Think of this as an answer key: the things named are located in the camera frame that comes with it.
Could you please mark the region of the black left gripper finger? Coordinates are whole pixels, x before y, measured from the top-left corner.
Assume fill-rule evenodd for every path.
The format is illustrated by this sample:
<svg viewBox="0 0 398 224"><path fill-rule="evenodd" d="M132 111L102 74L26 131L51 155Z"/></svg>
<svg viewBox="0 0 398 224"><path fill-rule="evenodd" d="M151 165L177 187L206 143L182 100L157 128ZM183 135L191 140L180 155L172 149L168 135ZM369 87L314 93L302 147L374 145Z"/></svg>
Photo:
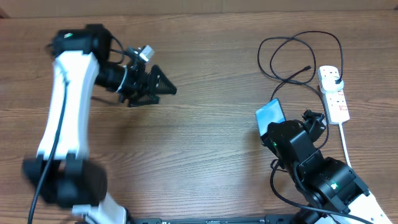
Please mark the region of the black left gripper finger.
<svg viewBox="0 0 398 224"><path fill-rule="evenodd" d="M138 107L145 105L156 105L160 98L156 95L135 95L129 98L128 107Z"/></svg>
<svg viewBox="0 0 398 224"><path fill-rule="evenodd" d="M147 90L155 95L175 95L177 88L158 65L153 65L147 79Z"/></svg>

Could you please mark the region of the Galaxy S24+ smartphone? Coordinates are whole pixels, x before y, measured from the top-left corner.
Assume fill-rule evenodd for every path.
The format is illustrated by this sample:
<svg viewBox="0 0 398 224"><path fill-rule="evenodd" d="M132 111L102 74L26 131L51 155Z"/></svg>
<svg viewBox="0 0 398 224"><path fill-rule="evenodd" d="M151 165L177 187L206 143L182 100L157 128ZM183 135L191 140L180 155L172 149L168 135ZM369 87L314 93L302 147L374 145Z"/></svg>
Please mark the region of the Galaxy S24+ smartphone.
<svg viewBox="0 0 398 224"><path fill-rule="evenodd" d="M267 133L270 123L282 123L285 121L285 115L278 98L275 98L259 108L256 112L257 126L260 136Z"/></svg>

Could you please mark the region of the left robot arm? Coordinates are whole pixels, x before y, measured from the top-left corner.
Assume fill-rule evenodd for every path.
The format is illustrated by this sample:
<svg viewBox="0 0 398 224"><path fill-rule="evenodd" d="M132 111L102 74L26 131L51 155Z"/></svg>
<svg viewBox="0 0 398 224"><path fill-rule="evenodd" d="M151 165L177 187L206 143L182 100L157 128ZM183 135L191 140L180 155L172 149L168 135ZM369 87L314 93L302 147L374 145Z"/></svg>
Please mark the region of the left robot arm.
<svg viewBox="0 0 398 224"><path fill-rule="evenodd" d="M57 32L50 44L53 88L47 125L36 156L22 161L35 199L69 209L85 223L134 221L108 192L106 171L90 161L88 121L94 87L117 93L128 107L156 105L161 95L177 92L159 66L146 70L154 54L150 46L119 48L121 59L112 62L114 41L102 24Z"/></svg>

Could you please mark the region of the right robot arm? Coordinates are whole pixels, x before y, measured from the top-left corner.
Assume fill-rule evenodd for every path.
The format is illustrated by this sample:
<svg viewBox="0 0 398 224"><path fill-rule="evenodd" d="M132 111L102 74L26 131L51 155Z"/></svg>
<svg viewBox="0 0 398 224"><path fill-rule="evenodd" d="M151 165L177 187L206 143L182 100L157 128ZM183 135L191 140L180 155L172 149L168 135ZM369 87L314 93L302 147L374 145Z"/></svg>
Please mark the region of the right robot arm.
<svg viewBox="0 0 398 224"><path fill-rule="evenodd" d="M272 170L286 171L307 201L291 203L296 214L266 216L267 223L390 223L360 176L314 146L326 129L324 114L306 110L302 121L287 121L276 106L256 116L263 145L277 156Z"/></svg>

